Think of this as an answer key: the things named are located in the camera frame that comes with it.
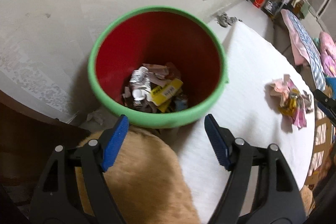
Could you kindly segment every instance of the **crumpled paper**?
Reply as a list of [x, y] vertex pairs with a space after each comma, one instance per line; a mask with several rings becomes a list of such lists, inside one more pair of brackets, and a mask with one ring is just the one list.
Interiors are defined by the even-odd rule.
[[289, 116], [292, 124], [298, 129], [307, 127], [305, 115], [313, 111], [311, 95], [305, 91], [300, 94], [290, 79], [290, 75], [284, 75], [283, 79], [273, 80], [270, 86], [272, 89], [269, 94], [280, 98], [278, 107], [280, 113]]

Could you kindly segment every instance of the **blue object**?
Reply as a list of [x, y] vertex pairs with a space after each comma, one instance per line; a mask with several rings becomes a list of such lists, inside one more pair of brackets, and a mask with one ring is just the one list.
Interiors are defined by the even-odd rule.
[[336, 100], [336, 77], [326, 77], [325, 82], [327, 83], [327, 86], [331, 87], [331, 90], [333, 91], [333, 94], [331, 98]]
[[128, 132], [128, 126], [128, 118], [125, 115], [121, 115], [115, 126], [113, 128], [105, 130], [99, 138], [104, 139], [106, 136], [112, 134], [110, 140], [107, 142], [107, 145], [105, 147], [102, 147], [104, 149], [104, 153], [103, 161], [100, 166], [104, 172], [106, 172], [107, 169], [114, 164], [121, 145], [123, 144], [126, 134]]
[[175, 100], [175, 111], [182, 111], [188, 108], [188, 100], [185, 98], [176, 97]]
[[231, 160], [229, 159], [230, 152], [226, 143], [224, 142], [219, 130], [221, 129], [217, 122], [209, 114], [204, 119], [204, 128], [210, 140], [212, 149], [214, 150], [217, 160], [220, 165], [224, 166], [226, 170], [230, 169]]
[[329, 118], [332, 119], [333, 115], [331, 114], [331, 112], [324, 107], [320, 102], [317, 103], [317, 107], [322, 110], [322, 112]]

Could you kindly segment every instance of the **tan fabric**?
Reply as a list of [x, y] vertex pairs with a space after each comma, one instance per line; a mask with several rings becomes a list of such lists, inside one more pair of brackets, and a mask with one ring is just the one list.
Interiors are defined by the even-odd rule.
[[[93, 133], [80, 145], [100, 135]], [[76, 176], [84, 211], [93, 215], [80, 168]], [[127, 224], [200, 223], [176, 154], [145, 130], [130, 128], [104, 178]]]

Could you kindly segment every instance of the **green rim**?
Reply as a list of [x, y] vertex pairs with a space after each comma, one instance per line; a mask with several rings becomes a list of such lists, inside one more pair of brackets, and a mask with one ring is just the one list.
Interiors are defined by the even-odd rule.
[[[193, 22], [197, 23], [206, 33], [211, 37], [213, 43], [215, 44], [220, 61], [222, 63], [221, 71], [220, 71], [220, 77], [219, 82], [217, 84], [217, 87], [213, 91], [213, 93], [204, 101], [199, 103], [198, 105], [188, 108], [183, 111], [175, 112], [175, 113], [144, 113], [139, 112], [136, 110], [129, 109], [123, 105], [120, 105], [116, 101], [114, 101], [112, 98], [110, 98], [104, 90], [101, 88], [97, 76], [96, 76], [96, 57], [100, 48], [100, 45], [103, 43], [107, 35], [119, 24], [124, 22], [125, 20], [142, 13], [146, 12], [155, 12], [155, 11], [162, 11], [162, 12], [171, 12], [178, 15], [182, 15], [184, 17], [189, 18]], [[191, 122], [196, 121], [197, 119], [201, 118], [202, 115], [204, 115], [210, 107], [216, 102], [216, 100], [221, 95], [225, 85], [228, 83], [228, 77], [227, 77], [227, 62], [226, 62], [226, 56], [224, 53], [224, 49], [219, 42], [217, 36], [212, 32], [212, 30], [201, 20], [199, 20], [197, 17], [189, 14], [188, 12], [185, 12], [183, 10], [179, 10], [177, 8], [173, 7], [166, 7], [166, 6], [148, 6], [139, 8], [136, 10], [133, 10], [114, 22], [112, 22], [105, 31], [98, 37], [97, 41], [95, 42], [91, 54], [89, 56], [89, 62], [88, 62], [88, 78], [91, 85], [91, 88], [98, 98], [98, 100], [111, 112], [113, 112], [115, 115], [120, 116], [121, 114], [125, 114], [128, 118], [131, 124], [140, 126], [140, 127], [146, 127], [146, 128], [174, 128], [183, 126], [186, 124], [189, 124]]]

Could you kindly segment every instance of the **wooden bed frame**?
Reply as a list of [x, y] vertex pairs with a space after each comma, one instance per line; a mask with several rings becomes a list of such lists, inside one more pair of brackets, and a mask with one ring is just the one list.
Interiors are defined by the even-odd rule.
[[[331, 95], [332, 95], [331, 88], [327, 87], [324, 90], [324, 94], [327, 95], [328, 97], [331, 97]], [[325, 143], [315, 145], [317, 128], [324, 123], [326, 125]], [[312, 164], [314, 154], [317, 153], [317, 152], [320, 152], [320, 151], [323, 151], [321, 166], [323, 165], [323, 163], [325, 162], [325, 160], [328, 156], [329, 148], [331, 146], [331, 141], [332, 141], [332, 135], [333, 135], [332, 134], [332, 125], [331, 125], [331, 122], [328, 119], [328, 117], [324, 117], [322, 119], [319, 119], [319, 120], [315, 121], [314, 147], [313, 147], [313, 152], [312, 152], [312, 155], [311, 155], [310, 165]], [[317, 170], [313, 171], [311, 176], [307, 176], [306, 181], [305, 181], [305, 185], [315, 185], [317, 183], [318, 179], [319, 179], [319, 171], [317, 171]]]

